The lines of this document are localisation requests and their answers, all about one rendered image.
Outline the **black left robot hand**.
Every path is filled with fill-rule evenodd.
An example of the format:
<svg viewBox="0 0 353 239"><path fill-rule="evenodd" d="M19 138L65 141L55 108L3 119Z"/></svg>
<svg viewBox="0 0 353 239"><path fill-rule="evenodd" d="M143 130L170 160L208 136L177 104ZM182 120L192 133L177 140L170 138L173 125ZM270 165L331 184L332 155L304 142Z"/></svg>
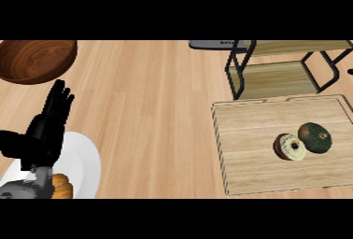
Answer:
<svg viewBox="0 0 353 239"><path fill-rule="evenodd" d="M74 95L58 79L47 95L43 111L34 116L24 134L0 130L0 153L21 160L21 170L52 167L59 159L65 124L69 117Z"/></svg>

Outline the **pale wooden tray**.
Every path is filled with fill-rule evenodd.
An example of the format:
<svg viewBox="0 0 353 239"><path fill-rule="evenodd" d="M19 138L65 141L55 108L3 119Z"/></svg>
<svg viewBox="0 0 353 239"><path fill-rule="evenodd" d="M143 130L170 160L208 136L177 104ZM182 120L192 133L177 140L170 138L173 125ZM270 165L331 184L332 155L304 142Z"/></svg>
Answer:
<svg viewBox="0 0 353 239"><path fill-rule="evenodd" d="M353 107L340 94L213 104L229 195L353 186Z"/></svg>

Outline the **white plate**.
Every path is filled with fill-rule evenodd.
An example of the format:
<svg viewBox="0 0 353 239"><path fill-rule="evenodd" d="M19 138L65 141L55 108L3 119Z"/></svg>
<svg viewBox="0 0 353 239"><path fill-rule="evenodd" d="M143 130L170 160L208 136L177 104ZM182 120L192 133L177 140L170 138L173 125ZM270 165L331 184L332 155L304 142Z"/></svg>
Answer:
<svg viewBox="0 0 353 239"><path fill-rule="evenodd" d="M92 199L101 180L101 156L92 139L78 132L65 132L61 157L52 172L72 183L74 199Z"/></svg>

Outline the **golden croissant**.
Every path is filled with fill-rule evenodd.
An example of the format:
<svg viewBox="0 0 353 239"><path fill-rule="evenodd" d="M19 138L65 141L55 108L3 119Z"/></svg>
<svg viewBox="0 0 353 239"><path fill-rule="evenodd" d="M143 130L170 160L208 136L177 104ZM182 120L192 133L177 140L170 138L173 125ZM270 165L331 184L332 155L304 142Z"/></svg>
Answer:
<svg viewBox="0 0 353 239"><path fill-rule="evenodd" d="M53 185L53 199L71 199L72 198L72 184L69 178L64 174L55 174L52 176Z"/></svg>

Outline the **brown wooden bowl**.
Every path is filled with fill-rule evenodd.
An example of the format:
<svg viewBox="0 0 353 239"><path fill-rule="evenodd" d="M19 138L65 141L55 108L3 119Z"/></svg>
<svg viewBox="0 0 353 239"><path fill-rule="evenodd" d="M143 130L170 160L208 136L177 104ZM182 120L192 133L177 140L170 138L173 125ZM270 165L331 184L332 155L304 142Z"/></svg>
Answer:
<svg viewBox="0 0 353 239"><path fill-rule="evenodd" d="M46 83L69 70L75 56L75 40L5 40L0 78L22 85Z"/></svg>

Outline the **dark grey appliance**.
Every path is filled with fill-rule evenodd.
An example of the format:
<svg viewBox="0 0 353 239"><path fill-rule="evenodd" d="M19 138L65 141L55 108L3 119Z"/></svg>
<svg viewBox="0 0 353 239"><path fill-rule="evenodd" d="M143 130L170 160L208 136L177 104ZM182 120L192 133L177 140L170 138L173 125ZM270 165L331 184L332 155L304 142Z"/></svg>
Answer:
<svg viewBox="0 0 353 239"><path fill-rule="evenodd" d="M191 40L189 47L192 49L208 49L208 50L230 50L238 51L247 50L244 41L235 40Z"/></svg>

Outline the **cream donut with brown rim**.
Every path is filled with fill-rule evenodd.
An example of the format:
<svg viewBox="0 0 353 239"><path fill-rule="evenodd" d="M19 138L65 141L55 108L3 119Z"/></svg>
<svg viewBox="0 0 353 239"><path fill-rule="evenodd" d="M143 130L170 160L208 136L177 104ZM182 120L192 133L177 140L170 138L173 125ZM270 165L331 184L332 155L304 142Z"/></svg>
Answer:
<svg viewBox="0 0 353 239"><path fill-rule="evenodd" d="M301 161L306 156L303 141L293 134L279 134L273 142L278 156L288 161Z"/></svg>

